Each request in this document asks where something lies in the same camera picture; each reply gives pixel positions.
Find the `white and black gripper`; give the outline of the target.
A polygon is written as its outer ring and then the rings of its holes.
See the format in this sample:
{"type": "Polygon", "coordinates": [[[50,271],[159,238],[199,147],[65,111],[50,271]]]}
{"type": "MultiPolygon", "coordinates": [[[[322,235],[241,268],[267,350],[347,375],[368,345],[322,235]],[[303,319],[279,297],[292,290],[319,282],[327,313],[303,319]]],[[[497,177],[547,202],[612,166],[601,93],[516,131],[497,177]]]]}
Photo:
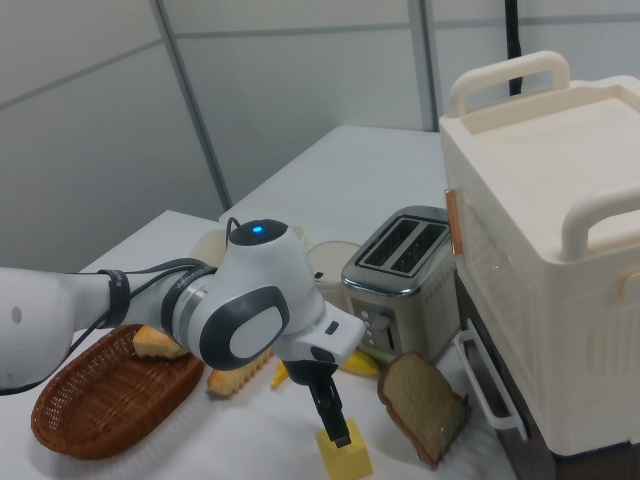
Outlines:
{"type": "Polygon", "coordinates": [[[294,383],[309,386],[328,438],[337,448],[350,445],[351,436],[332,374],[364,335],[362,320],[323,301],[316,319],[278,339],[278,357],[294,383]]]}

